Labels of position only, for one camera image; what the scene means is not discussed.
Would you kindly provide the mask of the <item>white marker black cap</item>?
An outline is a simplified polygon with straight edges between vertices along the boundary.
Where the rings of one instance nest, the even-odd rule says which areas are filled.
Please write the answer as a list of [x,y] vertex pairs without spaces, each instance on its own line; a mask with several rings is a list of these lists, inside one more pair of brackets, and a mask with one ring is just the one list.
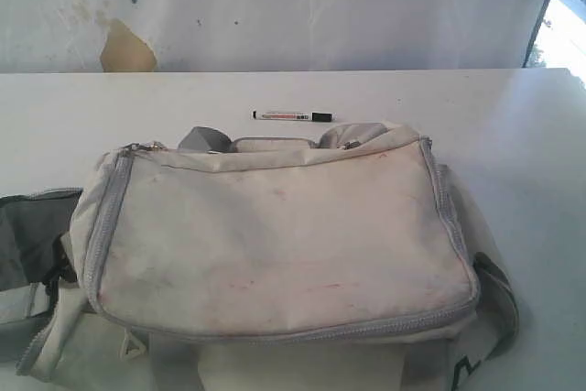
[[333,114],[319,112],[260,112],[254,110],[252,117],[255,120],[308,121],[316,123],[331,123],[334,120]]

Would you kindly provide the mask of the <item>white grey duffel bag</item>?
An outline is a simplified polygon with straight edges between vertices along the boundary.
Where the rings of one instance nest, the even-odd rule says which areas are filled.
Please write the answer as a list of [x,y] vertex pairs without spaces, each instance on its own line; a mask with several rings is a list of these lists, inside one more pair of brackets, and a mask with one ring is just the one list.
[[431,140],[348,124],[104,154],[1,200],[1,365],[62,390],[457,390],[519,331]]

